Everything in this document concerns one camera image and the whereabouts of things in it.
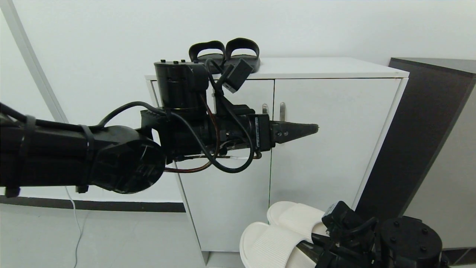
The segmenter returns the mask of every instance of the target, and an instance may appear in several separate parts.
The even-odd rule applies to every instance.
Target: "robotic arm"
[[[1,104],[0,186],[5,196],[15,197],[21,186],[76,186],[84,193],[96,185],[121,194],[132,194],[153,185],[162,173],[193,173],[211,165],[237,173],[245,170],[261,152],[276,143],[316,133],[316,124],[275,122],[248,106],[233,105],[222,87],[238,91],[251,72],[243,60],[222,70],[215,81],[207,64],[156,62],[162,107],[143,102],[126,104],[107,115],[98,125],[84,126],[37,120]],[[211,83],[216,113],[207,105]],[[143,106],[140,129],[105,125],[120,112]],[[152,139],[157,130],[161,145]],[[217,158],[228,151],[249,148],[239,168],[229,168]],[[194,169],[166,168],[172,161],[205,157],[208,163]]]

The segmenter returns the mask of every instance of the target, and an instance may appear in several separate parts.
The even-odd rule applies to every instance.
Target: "black sandal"
[[[234,50],[242,49],[242,48],[253,50],[256,53],[256,56],[246,55],[246,54],[234,55],[234,56],[231,55],[231,53]],[[250,39],[236,38],[229,41],[227,43],[227,48],[225,49],[225,55],[226,57],[225,57],[224,69],[226,69],[226,67],[230,64],[232,65],[237,64],[240,59],[243,59],[244,61],[246,61],[246,63],[248,63],[251,67],[253,67],[252,73],[257,72],[259,69],[259,64],[260,64],[259,47],[254,41]]]
[[[219,49],[222,51],[222,53],[211,53],[199,56],[198,53],[205,49]],[[216,63],[218,63],[218,65],[221,66],[225,60],[225,46],[220,41],[197,43],[190,47],[190,49],[188,50],[188,55],[190,57],[190,60],[193,62],[198,61],[200,63],[205,63],[207,59],[213,59]],[[216,67],[213,65],[210,65],[210,71],[213,74],[220,73],[220,71],[217,70]]]

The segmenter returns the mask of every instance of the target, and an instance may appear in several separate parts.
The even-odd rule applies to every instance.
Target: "white slipper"
[[[241,235],[241,261],[246,268],[314,268],[316,263],[296,247],[304,239],[280,226],[252,223]]]
[[[305,204],[280,201],[269,207],[266,217],[271,225],[293,230],[312,243],[312,233],[327,236],[327,227],[322,223],[324,213]]]

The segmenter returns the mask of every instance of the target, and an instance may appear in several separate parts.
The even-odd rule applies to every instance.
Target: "cabinet handle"
[[[279,120],[283,122],[286,120],[286,103],[279,104]]]
[[[266,103],[263,103],[263,113],[268,114],[268,105]]]

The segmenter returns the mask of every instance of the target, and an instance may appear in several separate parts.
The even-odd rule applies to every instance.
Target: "power cord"
[[[76,216],[76,204],[74,203],[73,198],[71,198],[71,195],[69,195],[68,187],[65,186],[64,188],[66,190],[66,194],[68,194],[69,200],[73,204],[74,219],[76,220],[76,224],[78,225],[78,230],[79,230],[79,238],[78,238],[78,242],[76,243],[76,249],[74,251],[74,267],[73,268],[76,268],[76,266],[78,265],[78,247],[79,247],[79,242],[81,241],[81,237],[83,236],[83,231],[81,230],[81,227],[79,226],[78,217]]]

